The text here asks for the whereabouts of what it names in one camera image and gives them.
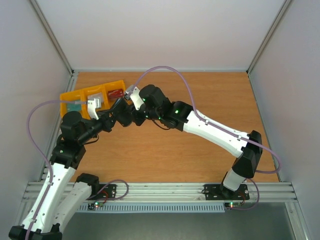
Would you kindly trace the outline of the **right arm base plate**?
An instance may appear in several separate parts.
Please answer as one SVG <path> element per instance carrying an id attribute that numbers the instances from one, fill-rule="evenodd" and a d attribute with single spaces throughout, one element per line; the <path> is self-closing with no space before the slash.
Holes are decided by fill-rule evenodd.
<path id="1" fill-rule="evenodd" d="M 246 184 L 240 184 L 236 191 L 232 191 L 222 186 L 222 184 L 205 184 L 201 193 L 207 201 L 231 201 L 249 200 L 249 190 Z"/>

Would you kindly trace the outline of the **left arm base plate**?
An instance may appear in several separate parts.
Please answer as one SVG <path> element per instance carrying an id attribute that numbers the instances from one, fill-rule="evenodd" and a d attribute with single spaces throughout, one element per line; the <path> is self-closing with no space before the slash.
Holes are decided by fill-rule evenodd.
<path id="1" fill-rule="evenodd" d="M 95 196 L 90 196 L 88 200 L 96 201 L 96 200 L 104 200 L 113 199 L 116 197 L 117 193 L 117 185 L 116 184 L 109 184 L 108 186 L 104 187 L 103 190 Z"/>

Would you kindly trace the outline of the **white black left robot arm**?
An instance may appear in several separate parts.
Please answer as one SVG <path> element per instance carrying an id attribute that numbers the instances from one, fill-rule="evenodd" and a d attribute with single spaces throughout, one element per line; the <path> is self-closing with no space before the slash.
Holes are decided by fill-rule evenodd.
<path id="1" fill-rule="evenodd" d="M 85 144 L 102 131 L 111 132 L 116 118 L 110 110 L 100 111 L 97 119 L 84 119 L 77 111 L 64 115 L 61 135 L 50 160 L 50 170 L 29 214 L 21 225 L 12 226 L 11 240 L 60 240 L 63 231 L 86 199 L 96 199 L 101 193 L 99 178 L 82 173 L 70 193 L 62 198 L 75 174 L 86 149 Z"/>

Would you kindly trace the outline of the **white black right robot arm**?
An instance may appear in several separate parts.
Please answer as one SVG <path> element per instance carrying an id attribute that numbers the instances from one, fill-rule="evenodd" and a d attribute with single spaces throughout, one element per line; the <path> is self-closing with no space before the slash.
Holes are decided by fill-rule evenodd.
<path id="1" fill-rule="evenodd" d="M 126 99 L 133 103 L 134 120 L 141 125 L 145 120 L 161 123 L 168 129 L 176 129 L 202 137 L 235 157 L 216 193 L 231 199 L 239 193 L 240 185 L 254 177 L 263 149 L 262 136 L 253 130 L 246 133 L 218 123 L 183 101 L 171 102 L 159 87 L 149 84 L 142 89 L 130 86 Z"/>

